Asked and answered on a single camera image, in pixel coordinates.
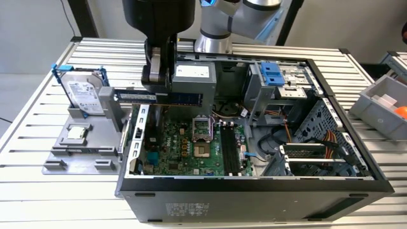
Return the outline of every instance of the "case label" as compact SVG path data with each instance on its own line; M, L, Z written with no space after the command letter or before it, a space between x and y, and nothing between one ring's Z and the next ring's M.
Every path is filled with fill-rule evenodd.
M210 78L208 66L179 65L176 67L176 76Z
M210 203L166 203L168 216L206 216Z

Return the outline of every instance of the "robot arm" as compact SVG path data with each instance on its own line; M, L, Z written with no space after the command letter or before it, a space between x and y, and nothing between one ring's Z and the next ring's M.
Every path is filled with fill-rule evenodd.
M152 93L171 92L176 62L176 34L194 23L194 0L123 0L127 23L146 36L142 83Z
M176 34L194 23L195 0L123 0L128 24L147 35L142 83L148 92L171 92ZM282 0L200 0L196 52L230 53L231 33L264 41L281 19Z

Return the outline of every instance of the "green circuit board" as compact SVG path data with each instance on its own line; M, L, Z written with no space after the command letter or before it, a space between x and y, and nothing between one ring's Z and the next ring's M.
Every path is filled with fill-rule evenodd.
M220 130L214 125L214 139L211 143L194 143L192 122L171 122L164 124L163 144L159 152L159 164L154 167L158 176L224 176ZM244 130L242 126L235 127L236 142L246 145ZM246 168L242 176L251 176L250 160L246 160Z

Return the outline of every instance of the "orange object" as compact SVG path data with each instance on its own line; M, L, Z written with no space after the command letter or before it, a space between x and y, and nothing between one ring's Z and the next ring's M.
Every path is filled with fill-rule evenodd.
M407 118L407 106L402 106L394 110L403 118Z

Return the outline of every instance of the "gray floor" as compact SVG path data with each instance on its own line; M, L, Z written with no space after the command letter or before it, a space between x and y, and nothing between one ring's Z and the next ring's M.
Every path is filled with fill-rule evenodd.
M14 121L32 93L38 89L46 74L0 73L0 117ZM0 137L10 123L0 120Z

